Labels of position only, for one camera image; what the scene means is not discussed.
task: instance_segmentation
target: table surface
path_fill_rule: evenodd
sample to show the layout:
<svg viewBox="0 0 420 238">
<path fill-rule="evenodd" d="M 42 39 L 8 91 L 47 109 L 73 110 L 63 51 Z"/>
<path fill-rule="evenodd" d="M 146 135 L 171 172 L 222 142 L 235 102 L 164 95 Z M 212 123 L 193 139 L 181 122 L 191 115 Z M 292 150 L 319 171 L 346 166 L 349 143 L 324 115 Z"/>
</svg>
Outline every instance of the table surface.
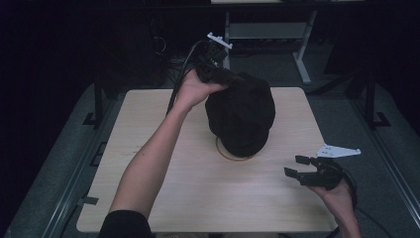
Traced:
<svg viewBox="0 0 420 238">
<path fill-rule="evenodd" d="M 336 223 L 322 200 L 284 175 L 300 172 L 294 156 L 315 157 L 324 145 L 302 89 L 271 89 L 276 116 L 264 148 L 253 158 L 233 162 L 216 149 L 204 102 L 188 114 L 149 222 L 153 232 L 330 231 Z M 127 93 L 77 228 L 98 232 L 130 159 L 164 117 L 171 90 Z"/>
</svg>

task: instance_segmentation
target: black hat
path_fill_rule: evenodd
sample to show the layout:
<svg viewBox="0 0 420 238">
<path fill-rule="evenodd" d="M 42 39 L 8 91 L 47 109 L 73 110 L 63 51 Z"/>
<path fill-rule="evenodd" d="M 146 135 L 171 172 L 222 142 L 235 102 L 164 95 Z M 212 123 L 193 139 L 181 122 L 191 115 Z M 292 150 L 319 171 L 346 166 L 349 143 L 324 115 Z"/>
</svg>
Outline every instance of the black hat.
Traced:
<svg viewBox="0 0 420 238">
<path fill-rule="evenodd" d="M 210 94 L 206 111 L 211 132 L 236 157 L 260 151 L 275 117 L 274 100 L 266 81 L 239 73 L 245 81 Z"/>
</svg>

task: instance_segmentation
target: gray surface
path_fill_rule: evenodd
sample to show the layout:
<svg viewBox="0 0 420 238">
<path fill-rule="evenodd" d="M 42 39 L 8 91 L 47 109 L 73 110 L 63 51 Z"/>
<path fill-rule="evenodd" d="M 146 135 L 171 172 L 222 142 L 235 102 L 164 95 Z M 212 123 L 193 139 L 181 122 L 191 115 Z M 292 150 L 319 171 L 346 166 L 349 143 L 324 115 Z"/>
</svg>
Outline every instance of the gray surface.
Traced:
<svg viewBox="0 0 420 238">
<path fill-rule="evenodd" d="M 304 62 L 311 75 L 313 83 L 304 85 L 294 65 L 291 50 L 285 47 L 275 54 L 260 54 L 249 58 L 231 58 L 233 71 L 246 71 L 249 74 L 267 80 L 271 86 L 298 86 L 305 91 L 318 88 L 331 81 L 335 75 L 323 75 L 322 71 L 328 58 L 330 46 L 310 46 Z M 394 237 L 420 237 L 420 231 L 413 222 L 407 208 L 390 179 L 380 153 L 371 140 L 370 130 L 364 125 L 355 109 L 356 102 L 343 96 L 346 84 L 342 84 L 323 96 L 309 96 L 311 108 L 326 143 L 341 147 L 359 148 L 362 154 L 358 157 L 340 159 L 338 162 L 348 169 L 359 186 L 360 207 L 385 226 Z M 395 108 L 391 97 L 381 90 L 377 92 L 376 107 L 385 113 L 392 127 L 379 128 L 377 133 L 400 168 L 415 194 L 419 194 L 419 138 L 406 123 Z M 86 152 L 86 145 L 95 139 L 95 145 L 107 141 L 112 126 L 118 115 L 124 95 L 109 103 L 113 106 L 106 111 L 107 120 L 98 131 L 92 126 L 82 126 L 81 123 L 89 112 L 93 112 L 92 87 L 80 98 L 67 124 L 57 139 L 46 163 L 34 182 L 31 191 L 22 204 L 12 225 L 12 237 L 42 237 L 47 224 L 53 215 L 63 190 L 80 156 Z M 83 169 L 74 200 L 69 205 L 69 211 L 64 217 L 68 220 L 62 237 L 96 237 L 96 234 L 83 234 L 75 229 L 80 206 L 76 206 L 79 197 L 88 190 L 93 180 L 96 168 Z M 384 234 L 364 215 L 357 213 L 359 223 L 365 237 L 385 237 Z M 292 237 L 324 237 L 325 234 L 289 234 Z"/>
</svg>

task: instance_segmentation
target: black cable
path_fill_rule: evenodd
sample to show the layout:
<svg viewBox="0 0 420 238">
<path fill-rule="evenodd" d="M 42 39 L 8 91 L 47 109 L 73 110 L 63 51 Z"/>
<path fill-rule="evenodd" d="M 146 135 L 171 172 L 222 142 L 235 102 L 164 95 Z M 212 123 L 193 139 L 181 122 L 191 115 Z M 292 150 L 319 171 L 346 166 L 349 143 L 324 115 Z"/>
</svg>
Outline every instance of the black cable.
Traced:
<svg viewBox="0 0 420 238">
<path fill-rule="evenodd" d="M 249 58 L 263 50 L 261 43 L 258 44 L 256 41 L 241 41 L 237 44 L 236 41 L 233 41 L 232 43 L 235 45 L 235 49 L 230 51 L 231 58 Z"/>
<path fill-rule="evenodd" d="M 188 56 L 187 56 L 187 57 L 186 57 L 186 59 L 185 59 L 185 62 L 184 62 L 184 64 L 183 64 L 183 66 L 182 66 L 182 69 L 181 69 L 181 71 L 179 72 L 178 78 L 177 78 L 177 80 L 176 80 L 176 82 L 175 82 L 175 86 L 173 87 L 172 95 L 170 96 L 170 100 L 169 100 L 169 105 L 167 106 L 166 115 L 167 115 L 167 113 L 169 113 L 169 111 L 172 109 L 173 103 L 175 102 L 176 94 L 178 93 L 178 90 L 179 90 L 179 88 L 180 88 L 180 86 L 181 86 L 181 84 L 182 84 L 182 79 L 183 79 L 183 78 L 184 78 L 184 76 L 185 76 L 185 70 L 186 70 L 186 67 L 188 66 L 188 62 L 189 62 L 189 60 L 190 60 L 190 58 L 191 58 L 192 54 L 194 53 L 195 48 L 196 48 L 198 45 L 203 44 L 203 43 L 207 43 L 207 41 L 199 41 L 199 42 L 195 43 L 195 44 L 191 47 L 191 49 L 189 50 Z"/>
<path fill-rule="evenodd" d="M 278 233 L 277 235 L 278 235 L 278 237 L 292 238 L 291 236 L 289 236 L 287 234 L 284 234 L 284 233 Z"/>
<path fill-rule="evenodd" d="M 330 234 L 328 234 L 328 236 L 326 236 L 325 238 L 333 238 L 336 237 L 340 232 L 340 227 L 337 226 L 336 229 L 334 229 Z"/>
<path fill-rule="evenodd" d="M 385 229 L 385 227 L 383 227 L 381 224 L 379 224 L 379 222 L 377 222 L 371 215 L 369 215 L 366 211 L 364 211 L 363 209 L 356 207 L 356 210 L 358 210 L 359 212 L 361 212 L 363 215 L 365 215 L 367 218 L 369 218 L 374 224 L 377 225 L 377 227 L 379 227 L 379 229 L 381 229 L 389 238 L 393 238 L 393 236 Z"/>
</svg>

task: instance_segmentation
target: dark background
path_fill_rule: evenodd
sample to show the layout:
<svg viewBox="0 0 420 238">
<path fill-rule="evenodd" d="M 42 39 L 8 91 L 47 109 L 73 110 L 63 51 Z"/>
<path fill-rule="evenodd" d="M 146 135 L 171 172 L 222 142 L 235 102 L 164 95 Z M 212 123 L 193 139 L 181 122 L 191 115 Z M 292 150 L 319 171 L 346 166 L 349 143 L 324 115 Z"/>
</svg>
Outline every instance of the dark background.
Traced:
<svg viewBox="0 0 420 238">
<path fill-rule="evenodd" d="M 153 6 L 156 1 L 137 4 Z M 223 12 L 172 11 L 162 17 L 95 7 L 107 5 L 99 0 L 0 2 L 0 235 L 88 85 L 99 76 L 108 97 L 127 88 L 159 87 L 168 58 L 185 54 L 208 29 L 215 35 L 224 31 L 223 20 L 216 20 L 223 19 Z M 367 73 L 374 75 L 420 134 L 418 12 L 417 4 L 383 4 L 346 15 L 325 8 L 319 11 L 313 38 L 335 40 L 326 73 L 364 68 L 355 88 L 363 88 Z M 238 15 L 249 20 L 247 16 Z M 265 21 L 270 14 L 252 16 Z M 168 56 L 155 54 L 161 47 L 156 36 L 167 39 Z"/>
</svg>

